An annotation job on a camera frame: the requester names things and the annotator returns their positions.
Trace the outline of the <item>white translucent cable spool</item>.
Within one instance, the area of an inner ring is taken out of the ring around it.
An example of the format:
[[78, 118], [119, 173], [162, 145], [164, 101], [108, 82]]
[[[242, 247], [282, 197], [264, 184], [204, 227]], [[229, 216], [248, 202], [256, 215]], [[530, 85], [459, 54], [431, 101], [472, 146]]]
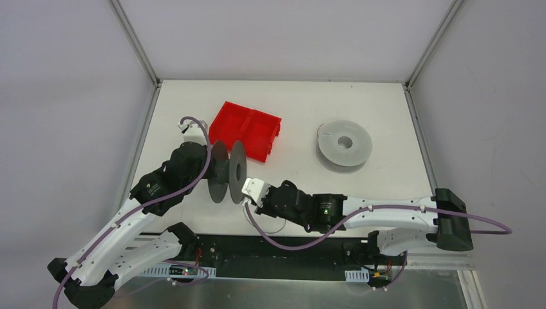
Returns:
[[318, 127], [315, 151], [319, 162], [329, 171], [352, 174], [371, 157], [373, 142], [359, 124], [335, 120]]

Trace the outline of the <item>red two-compartment bin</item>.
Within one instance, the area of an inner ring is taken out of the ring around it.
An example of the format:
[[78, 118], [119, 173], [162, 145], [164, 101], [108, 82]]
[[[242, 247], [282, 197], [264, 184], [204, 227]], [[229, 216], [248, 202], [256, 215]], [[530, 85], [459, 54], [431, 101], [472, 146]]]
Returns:
[[212, 121], [209, 138], [212, 143], [222, 141], [229, 151], [240, 141], [247, 157], [264, 163], [279, 135], [281, 121], [277, 116], [226, 101]]

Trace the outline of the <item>black cable spool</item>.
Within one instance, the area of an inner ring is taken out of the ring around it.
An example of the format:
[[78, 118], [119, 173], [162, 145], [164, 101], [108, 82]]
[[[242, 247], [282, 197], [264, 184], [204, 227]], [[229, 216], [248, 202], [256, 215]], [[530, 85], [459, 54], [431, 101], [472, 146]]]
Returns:
[[[212, 147], [226, 147], [224, 142], [218, 140]], [[243, 201], [241, 189], [247, 178], [247, 157], [243, 142], [235, 141], [231, 152], [227, 149], [227, 182], [212, 183], [207, 180], [209, 195], [214, 203], [221, 203], [229, 191], [231, 200], [235, 204]]]

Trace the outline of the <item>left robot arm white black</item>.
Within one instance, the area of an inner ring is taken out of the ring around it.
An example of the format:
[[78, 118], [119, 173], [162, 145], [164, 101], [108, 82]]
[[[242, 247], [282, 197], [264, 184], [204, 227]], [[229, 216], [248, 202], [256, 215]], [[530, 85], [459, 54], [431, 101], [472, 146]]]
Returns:
[[146, 245], [127, 250], [145, 227], [182, 202], [201, 179], [218, 176], [229, 162], [225, 144], [184, 142], [160, 168], [141, 177], [128, 199], [106, 226], [82, 249], [47, 266], [59, 283], [53, 308], [61, 294], [77, 308], [101, 308], [125, 283], [148, 268], [178, 257], [199, 259], [197, 235], [184, 223], [166, 228]]

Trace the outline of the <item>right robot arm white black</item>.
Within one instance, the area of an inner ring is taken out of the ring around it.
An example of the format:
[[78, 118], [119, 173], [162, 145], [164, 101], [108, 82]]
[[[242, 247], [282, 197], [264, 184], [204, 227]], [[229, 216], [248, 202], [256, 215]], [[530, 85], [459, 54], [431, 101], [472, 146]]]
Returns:
[[451, 190], [408, 200], [371, 200], [343, 194], [307, 194], [285, 180], [274, 187], [249, 178], [242, 193], [256, 214], [283, 218], [324, 237], [334, 232], [373, 227], [366, 257], [375, 264], [407, 250], [436, 246], [441, 250], [473, 249], [465, 203]]

